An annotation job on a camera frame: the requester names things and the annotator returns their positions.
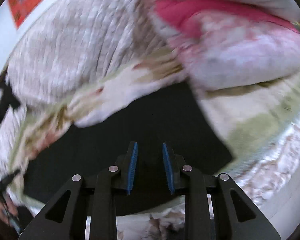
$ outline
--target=triangular cutout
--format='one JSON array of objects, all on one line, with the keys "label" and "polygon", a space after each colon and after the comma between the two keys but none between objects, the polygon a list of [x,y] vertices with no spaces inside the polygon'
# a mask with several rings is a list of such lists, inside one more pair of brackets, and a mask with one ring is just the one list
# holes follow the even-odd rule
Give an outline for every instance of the triangular cutout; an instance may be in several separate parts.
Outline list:
[{"label": "triangular cutout", "polygon": [[256,218],[256,214],[247,206],[235,190],[231,190],[230,194],[240,223]]},{"label": "triangular cutout", "polygon": [[66,213],[66,208],[70,199],[71,191],[67,190],[61,198],[53,205],[53,207],[46,213],[45,218],[48,220],[62,223]]}]

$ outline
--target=metal pin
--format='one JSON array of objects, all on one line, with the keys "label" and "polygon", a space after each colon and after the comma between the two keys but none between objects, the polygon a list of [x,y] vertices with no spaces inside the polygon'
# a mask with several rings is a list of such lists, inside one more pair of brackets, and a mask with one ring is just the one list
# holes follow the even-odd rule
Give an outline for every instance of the metal pin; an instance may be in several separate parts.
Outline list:
[{"label": "metal pin", "polygon": [[190,165],[185,165],[182,167],[184,171],[192,171],[192,167]]},{"label": "metal pin", "polygon": [[109,171],[111,172],[116,172],[118,169],[119,169],[118,166],[115,165],[109,167]]},{"label": "metal pin", "polygon": [[79,175],[79,174],[76,174],[76,175],[72,176],[73,181],[79,181],[80,179],[81,179],[81,175]]},{"label": "metal pin", "polygon": [[220,175],[220,179],[222,179],[222,180],[224,180],[224,181],[227,181],[227,180],[229,179],[229,176],[228,176],[227,174],[225,174],[225,173],[222,173],[222,174]]}]

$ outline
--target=screw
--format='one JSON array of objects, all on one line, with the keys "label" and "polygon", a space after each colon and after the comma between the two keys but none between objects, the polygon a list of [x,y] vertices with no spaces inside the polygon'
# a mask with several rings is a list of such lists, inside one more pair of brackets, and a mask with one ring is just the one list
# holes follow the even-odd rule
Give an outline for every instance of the screw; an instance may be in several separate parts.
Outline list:
[{"label": "screw", "polygon": [[118,169],[119,169],[118,166],[115,165],[109,167],[109,171],[111,172],[116,172]]},{"label": "screw", "polygon": [[185,165],[182,167],[184,171],[192,171],[192,167],[190,165]]},{"label": "screw", "polygon": [[220,174],[220,179],[227,181],[229,179],[229,176],[225,173]]},{"label": "screw", "polygon": [[76,175],[72,176],[73,181],[79,181],[80,179],[81,179],[81,175],[79,175],[79,174],[76,174]]}]

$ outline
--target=white wall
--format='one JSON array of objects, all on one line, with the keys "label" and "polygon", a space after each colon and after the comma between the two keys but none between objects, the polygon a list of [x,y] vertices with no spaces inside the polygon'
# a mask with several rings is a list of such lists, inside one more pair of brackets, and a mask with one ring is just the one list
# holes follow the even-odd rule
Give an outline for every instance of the white wall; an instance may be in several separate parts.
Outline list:
[{"label": "white wall", "polygon": [[43,0],[26,18],[19,29],[16,28],[8,0],[0,7],[0,73],[17,42],[39,16],[57,0]]}]

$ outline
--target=white surface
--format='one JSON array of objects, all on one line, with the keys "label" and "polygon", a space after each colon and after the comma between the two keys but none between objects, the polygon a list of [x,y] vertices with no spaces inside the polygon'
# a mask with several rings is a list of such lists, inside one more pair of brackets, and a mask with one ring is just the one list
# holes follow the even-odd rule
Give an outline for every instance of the white surface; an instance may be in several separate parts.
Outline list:
[{"label": "white surface", "polygon": [[260,210],[269,219],[282,240],[287,239],[300,223],[300,164],[291,180]]},{"label": "white surface", "polygon": [[0,73],[17,42],[37,20],[57,0],[43,0],[26,18],[19,29],[16,28],[8,0],[0,6]]}]

